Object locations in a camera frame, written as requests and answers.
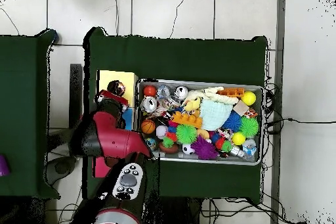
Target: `yellow ball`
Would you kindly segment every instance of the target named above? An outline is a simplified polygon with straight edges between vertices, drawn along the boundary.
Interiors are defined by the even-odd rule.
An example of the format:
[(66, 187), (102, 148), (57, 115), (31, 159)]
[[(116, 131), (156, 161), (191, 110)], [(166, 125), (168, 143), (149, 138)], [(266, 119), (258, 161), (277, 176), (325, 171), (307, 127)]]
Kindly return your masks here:
[(232, 142), (237, 146), (242, 145), (245, 142), (245, 140), (246, 140), (246, 137), (241, 132), (236, 132), (232, 136)]
[(246, 91), (244, 96), (241, 97), (241, 100), (248, 106), (251, 106), (253, 103), (255, 103), (256, 99), (257, 97), (255, 94), (250, 91)]

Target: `dark green tablecloth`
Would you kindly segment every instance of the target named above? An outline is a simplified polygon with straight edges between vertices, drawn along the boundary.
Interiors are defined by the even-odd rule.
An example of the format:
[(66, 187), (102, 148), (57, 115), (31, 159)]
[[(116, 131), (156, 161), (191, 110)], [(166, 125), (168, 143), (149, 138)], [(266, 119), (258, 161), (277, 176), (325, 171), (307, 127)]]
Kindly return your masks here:
[[(139, 36), (106, 36), (93, 28), (84, 40), (85, 77), (89, 76), (90, 102), (96, 93), (96, 71), (134, 72), (139, 78), (212, 83), (264, 85), (266, 38), (241, 40), (156, 39)], [(261, 165), (236, 166), (161, 162), (159, 193), (162, 196), (260, 198)], [(148, 173), (158, 164), (148, 163)], [(150, 177), (149, 187), (153, 185)], [(88, 195), (99, 179), (88, 168)]]
[(11, 174), (0, 196), (58, 198), (43, 178), (47, 150), (47, 52), (56, 32), (0, 36), (0, 154)]

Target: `gray tray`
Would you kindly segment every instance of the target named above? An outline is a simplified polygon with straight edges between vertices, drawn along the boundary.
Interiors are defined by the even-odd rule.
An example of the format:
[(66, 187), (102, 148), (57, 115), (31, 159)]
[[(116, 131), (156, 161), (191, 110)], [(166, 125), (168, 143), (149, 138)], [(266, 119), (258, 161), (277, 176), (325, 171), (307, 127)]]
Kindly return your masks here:
[(245, 165), (245, 166), (255, 166), (259, 164), (262, 160), (263, 156), (263, 138), (264, 138), (264, 110), (262, 106), (265, 106), (265, 90), (260, 86), (252, 86), (252, 85), (233, 85), (233, 84), (225, 84), (225, 83), (204, 83), (204, 82), (190, 82), (190, 81), (174, 81), (174, 80), (156, 80), (156, 79), (139, 79), (136, 83), (136, 92), (135, 92), (135, 120), (134, 120), (134, 128), (140, 129), (140, 124), (142, 121), (142, 112), (140, 110), (140, 102), (144, 98), (142, 91), (145, 86), (153, 85), (155, 87), (159, 87), (160, 85), (166, 85), (174, 91), (178, 86), (185, 86), (189, 90), (199, 90), (206, 89), (208, 87), (242, 87), (246, 91), (252, 91), (257, 96), (257, 100), (251, 106), (258, 113), (258, 122), (259, 122), (259, 132), (255, 137), (255, 143), (257, 144), (257, 154), (254, 162), (246, 161), (237, 156), (229, 156), (227, 158), (217, 158), (217, 160), (199, 160), (197, 155), (183, 155), (183, 151), (180, 147), (180, 151), (176, 154), (166, 154), (162, 151), (154, 151), (153, 155), (155, 158), (160, 158), (160, 160), (167, 160), (172, 162), (198, 162), (198, 163), (219, 163), (219, 164), (236, 164), (236, 165)]

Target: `red ball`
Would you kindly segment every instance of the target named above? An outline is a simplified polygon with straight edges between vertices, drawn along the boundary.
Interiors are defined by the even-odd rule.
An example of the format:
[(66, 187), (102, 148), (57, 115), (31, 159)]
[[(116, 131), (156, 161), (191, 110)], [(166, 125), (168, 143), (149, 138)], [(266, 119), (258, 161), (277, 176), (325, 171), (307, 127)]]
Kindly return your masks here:
[(156, 95), (156, 88), (154, 86), (146, 86), (144, 88), (144, 95), (146, 97), (154, 97)]

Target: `purple spiky ball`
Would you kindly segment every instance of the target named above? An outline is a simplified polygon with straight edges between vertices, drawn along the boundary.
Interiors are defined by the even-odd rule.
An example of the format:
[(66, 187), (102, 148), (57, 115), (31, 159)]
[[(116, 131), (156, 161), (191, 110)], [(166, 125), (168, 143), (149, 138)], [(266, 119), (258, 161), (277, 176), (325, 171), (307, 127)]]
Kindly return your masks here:
[(218, 156), (216, 148), (207, 142), (201, 135), (198, 135), (196, 142), (191, 144), (200, 160), (214, 160)]

